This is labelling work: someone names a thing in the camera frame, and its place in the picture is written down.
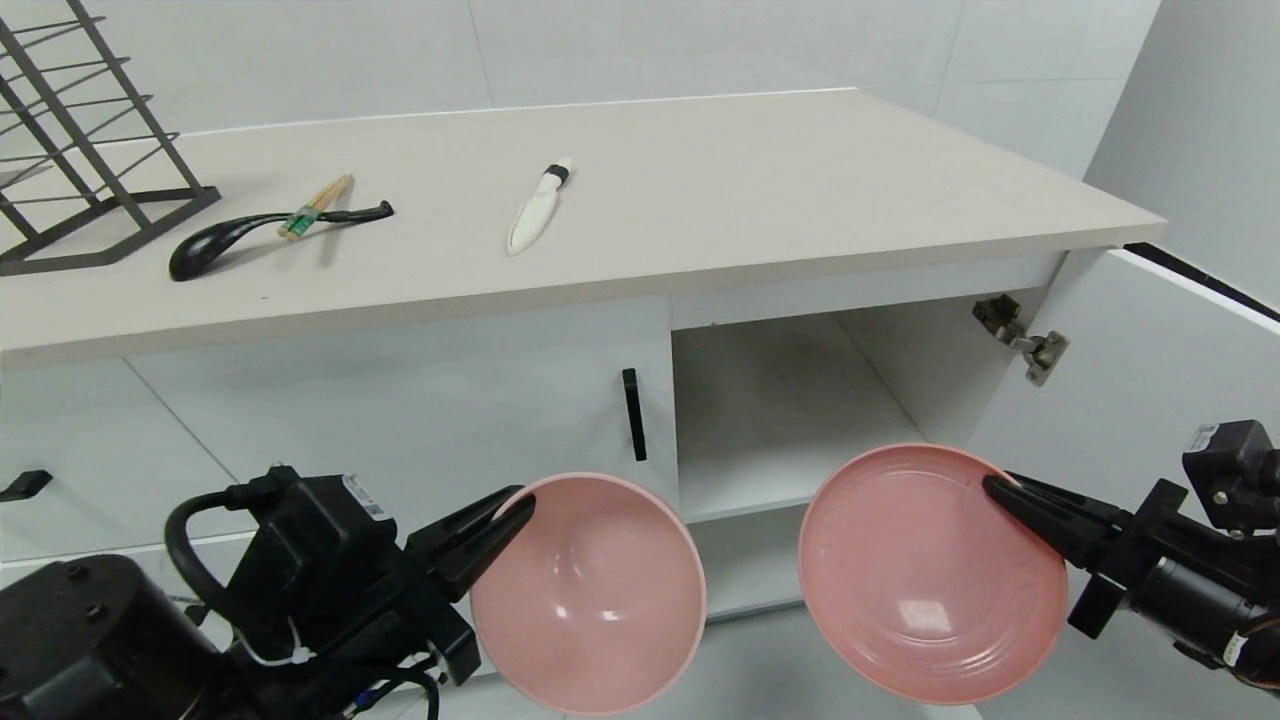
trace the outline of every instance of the label sticker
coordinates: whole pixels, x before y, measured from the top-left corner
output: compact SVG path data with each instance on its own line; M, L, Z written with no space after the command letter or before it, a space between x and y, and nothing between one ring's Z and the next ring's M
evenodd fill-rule
M374 520L387 520L390 518L390 515L383 510L381 505L378 505L374 502L374 498L369 497L369 491L356 482L355 475L343 475L342 484L347 486L347 492L351 493L351 497L356 498L356 502L365 509L365 512L369 512L370 518Z
M1196 428L1196 434L1192 437L1192 443L1187 446L1187 452L1199 452L1208 447L1210 441L1217 433L1217 425L1201 425Z
M1242 638L1239 633L1231 633L1231 639L1226 641L1226 648L1222 651L1222 662L1226 662L1228 667L1235 667L1235 664L1240 660L1240 651L1244 650L1244 643L1247 642L1249 642L1249 638Z

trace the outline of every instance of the dish rack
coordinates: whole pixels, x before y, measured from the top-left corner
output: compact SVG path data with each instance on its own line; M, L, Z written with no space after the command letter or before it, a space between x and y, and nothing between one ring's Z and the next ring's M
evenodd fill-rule
M0 142L6 135L14 138L10 133L22 135L24 131L28 137L20 138L20 142L29 145L24 150L38 149L6 156L4 145L0 145L0 214L24 238L6 250L0 243L0 275L109 265L220 197L215 187L200 184L174 147L178 133L160 127L147 106L152 96L140 95L125 74L123 65L129 59L115 56L97 28L104 18L91 15L81 0L65 0L65 4L70 10L65 20L15 29L0 18L0 100L9 105L9 110L3 110L0 105ZM44 46L40 54L50 49L60 53L61 47L45 44L68 44L74 38L81 42L87 38L92 46L86 49L91 53L90 59L42 64L32 56L32 49L37 46ZM76 99L86 95L90 97ZM83 118L92 113L108 114L92 127L82 127L78 115ZM122 137L105 132L131 115L140 119L147 132ZM133 159L127 165L114 169L101 152L104 146L114 143L131 143L128 150L137 145L141 156L131 155ZM160 152L168 156L184 184L131 192L124 184L125 174ZM110 155L116 159L120 152ZM56 178L51 174L33 182L36 176L52 169L61 173L61 183L52 182ZM18 187L24 181L29 184ZM47 210L59 205L28 210L33 205L58 202L69 208L84 206L51 223L47 222ZM165 208L163 213L154 211L152 218L142 206L155 202L164 202ZM129 229L123 231L125 237L114 245L93 252L33 258L110 213L124 213L129 220ZM47 224L37 229L41 222Z

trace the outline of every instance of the black ladle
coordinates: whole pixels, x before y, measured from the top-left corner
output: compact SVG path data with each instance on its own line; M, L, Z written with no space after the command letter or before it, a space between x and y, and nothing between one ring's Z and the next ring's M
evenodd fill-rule
M320 213L316 218L324 223L371 223L390 218L396 214L392 204L383 200L378 208L365 210L330 210ZM265 215L250 215L236 218L209 225L196 234L182 241L169 258L169 277L183 282L198 278L212 265L223 252L236 245L236 242L248 234L253 228L260 228L271 223L283 223L293 217L293 213L268 213Z

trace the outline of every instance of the chopsticks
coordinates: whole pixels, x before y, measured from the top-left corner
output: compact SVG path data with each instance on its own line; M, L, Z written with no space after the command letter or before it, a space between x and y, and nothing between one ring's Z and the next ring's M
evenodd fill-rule
M346 174L329 183L306 205L289 215L289 219L284 220L275 233L289 242L297 242L315 224L320 213L324 213L334 200L346 192L355 179L355 177Z

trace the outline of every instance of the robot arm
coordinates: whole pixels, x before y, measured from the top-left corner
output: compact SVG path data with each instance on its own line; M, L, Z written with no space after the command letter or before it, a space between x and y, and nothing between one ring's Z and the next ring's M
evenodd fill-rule
M1254 420L1206 425L1183 455L1222 534L1178 512L1188 491L1161 479L1135 512L1032 478L983 482L987 495L1092 577L1068 623L1097 638L1125 607L1174 647L1248 685L1280 691L1280 450Z
M129 559L55 562L0 592L5 720L317 720L353 715L401 683L465 683L475 632L453 609L534 514L500 518L508 487L396 546L396 521L342 475L276 466L182 503L165 525L174 568L236 629L216 652ZM223 587L187 537L197 512L259 523ZM415 655L426 661L403 669Z

